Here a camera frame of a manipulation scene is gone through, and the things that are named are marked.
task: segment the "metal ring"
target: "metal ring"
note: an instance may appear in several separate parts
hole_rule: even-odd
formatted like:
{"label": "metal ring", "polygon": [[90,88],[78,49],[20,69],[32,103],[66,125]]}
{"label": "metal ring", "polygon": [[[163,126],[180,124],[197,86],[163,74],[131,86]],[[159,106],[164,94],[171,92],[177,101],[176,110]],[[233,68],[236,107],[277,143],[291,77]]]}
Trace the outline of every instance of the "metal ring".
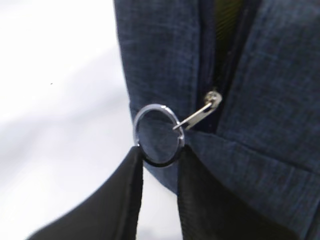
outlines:
{"label": "metal ring", "polygon": [[148,156],[148,154],[144,151],[143,147],[140,146],[140,138],[139,138],[139,126],[140,126],[140,120],[144,117],[145,114],[147,114],[150,111],[159,111],[163,114],[165,114],[174,124],[174,126],[178,125],[180,122],[178,120],[178,118],[176,117],[176,115],[174,114],[174,112],[167,106],[165,105],[161,105],[161,104],[150,104],[150,105],[146,105],[144,106],[135,116],[134,121],[133,121],[133,140],[134,140],[134,144],[138,147],[141,148],[144,157],[145,157],[145,161],[150,164],[151,166],[154,167],[158,167],[158,168],[163,168],[163,167],[167,167],[169,165],[171,165],[172,163],[175,162],[177,156],[179,155],[181,149],[184,147],[185,145],[185,134],[184,134],[184,130],[182,127],[179,127],[175,130],[175,132],[179,133],[179,137],[177,138],[177,146],[175,149],[175,153],[173,155],[173,157],[164,162],[164,163],[156,163],[152,160],[152,158],[150,156]]}

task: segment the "white surface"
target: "white surface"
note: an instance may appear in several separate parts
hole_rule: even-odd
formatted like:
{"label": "white surface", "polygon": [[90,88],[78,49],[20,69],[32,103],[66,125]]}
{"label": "white surface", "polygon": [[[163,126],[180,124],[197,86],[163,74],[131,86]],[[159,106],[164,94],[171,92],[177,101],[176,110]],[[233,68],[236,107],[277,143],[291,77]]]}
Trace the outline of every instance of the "white surface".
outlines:
{"label": "white surface", "polygon": [[[112,1],[0,0],[0,239],[82,202],[132,144]],[[146,171],[137,239],[182,239]]]}

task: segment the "zipper teeth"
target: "zipper teeth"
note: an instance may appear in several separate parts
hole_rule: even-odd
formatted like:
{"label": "zipper teeth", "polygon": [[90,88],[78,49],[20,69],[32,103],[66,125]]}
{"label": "zipper teeth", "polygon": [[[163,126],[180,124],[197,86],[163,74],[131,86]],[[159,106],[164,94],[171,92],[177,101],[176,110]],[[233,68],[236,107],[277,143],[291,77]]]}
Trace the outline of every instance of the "zipper teeth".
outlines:
{"label": "zipper teeth", "polygon": [[[231,82],[233,80],[242,49],[244,48],[244,45],[246,43],[247,37],[250,32],[251,25],[253,23],[253,20],[256,16],[257,10],[259,8],[259,5],[262,0],[243,0],[242,7],[240,9],[240,12],[238,13],[238,19],[237,24],[234,28],[233,33],[230,37],[230,44],[228,47],[228,50],[226,51],[225,60],[223,61],[223,64],[221,64],[221,69],[219,74],[217,72],[214,73],[214,71],[217,71],[216,64],[214,64],[215,59],[214,53],[212,51],[211,56],[207,56],[207,58],[204,59],[206,56],[204,54],[205,47],[207,45],[211,46],[213,49],[214,46],[214,39],[215,39],[215,30],[214,30],[214,14],[213,11],[211,12],[210,16],[208,16],[208,11],[213,9],[213,0],[200,0],[202,4],[208,4],[207,7],[201,7],[200,12],[201,15],[205,16],[202,17],[202,20],[206,20],[206,23],[212,23],[212,28],[210,27],[204,27],[201,28],[201,58],[200,58],[200,73],[199,73],[199,81],[198,81],[198,95],[197,95],[197,109],[199,109],[204,104],[204,97],[208,91],[216,90],[218,91],[222,97],[223,101],[219,105],[219,107],[216,109],[216,111],[209,115],[207,118],[205,118],[203,121],[201,121],[199,124],[195,126],[195,130],[201,131],[201,132],[207,132],[207,133],[215,133],[217,131],[217,127],[220,121],[220,117],[222,115],[222,111],[226,102],[226,98],[228,96],[229,89],[231,87]],[[205,38],[206,35],[212,36],[211,45],[205,43],[208,39]]]}

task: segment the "zipper pull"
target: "zipper pull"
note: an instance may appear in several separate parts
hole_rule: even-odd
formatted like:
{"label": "zipper pull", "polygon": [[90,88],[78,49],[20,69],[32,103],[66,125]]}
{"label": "zipper pull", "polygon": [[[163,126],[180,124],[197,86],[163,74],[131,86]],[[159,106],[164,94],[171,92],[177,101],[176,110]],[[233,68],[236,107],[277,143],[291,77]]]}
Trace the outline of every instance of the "zipper pull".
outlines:
{"label": "zipper pull", "polygon": [[180,122],[178,125],[172,128],[173,131],[180,127],[185,127],[186,130],[189,130],[202,119],[210,115],[214,110],[217,109],[220,102],[222,101],[222,96],[217,91],[209,91],[204,97],[205,106],[188,116],[185,120]]}

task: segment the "blue fabric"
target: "blue fabric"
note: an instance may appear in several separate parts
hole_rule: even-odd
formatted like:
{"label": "blue fabric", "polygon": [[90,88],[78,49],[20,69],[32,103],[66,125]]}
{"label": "blue fabric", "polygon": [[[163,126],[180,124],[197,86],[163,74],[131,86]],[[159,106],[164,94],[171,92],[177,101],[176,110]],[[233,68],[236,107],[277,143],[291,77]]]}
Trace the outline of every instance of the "blue fabric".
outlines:
{"label": "blue fabric", "polygon": [[[200,61],[197,0],[115,0],[132,116],[151,103],[180,120],[196,110]],[[320,2],[263,0],[216,134],[186,140],[208,169],[253,208],[301,239],[320,239]],[[147,117],[147,152],[170,134]],[[177,168],[148,169],[177,191]]]}

